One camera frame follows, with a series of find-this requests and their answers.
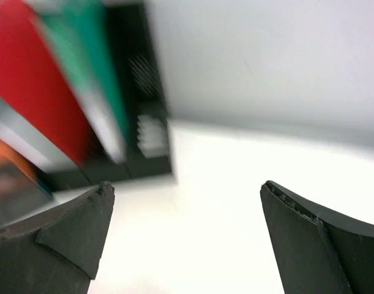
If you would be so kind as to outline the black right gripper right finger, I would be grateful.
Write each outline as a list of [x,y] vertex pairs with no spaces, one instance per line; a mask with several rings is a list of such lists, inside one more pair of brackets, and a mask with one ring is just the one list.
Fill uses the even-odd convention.
[[260,197],[285,293],[374,293],[374,225],[273,181]]

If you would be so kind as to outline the green notebook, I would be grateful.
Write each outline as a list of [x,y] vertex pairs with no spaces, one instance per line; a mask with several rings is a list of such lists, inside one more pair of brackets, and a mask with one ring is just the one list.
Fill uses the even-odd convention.
[[101,1],[34,1],[39,28],[114,163],[126,158],[129,120],[105,30]]

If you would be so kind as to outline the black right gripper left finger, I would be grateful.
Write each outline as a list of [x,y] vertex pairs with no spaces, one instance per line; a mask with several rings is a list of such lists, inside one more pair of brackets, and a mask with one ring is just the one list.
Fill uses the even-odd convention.
[[97,275],[114,187],[80,196],[0,228],[0,294],[87,293]]

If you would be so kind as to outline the red notebook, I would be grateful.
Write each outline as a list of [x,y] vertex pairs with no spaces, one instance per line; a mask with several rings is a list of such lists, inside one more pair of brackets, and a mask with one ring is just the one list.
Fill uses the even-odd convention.
[[92,128],[23,1],[0,1],[0,96],[68,163],[88,159]]

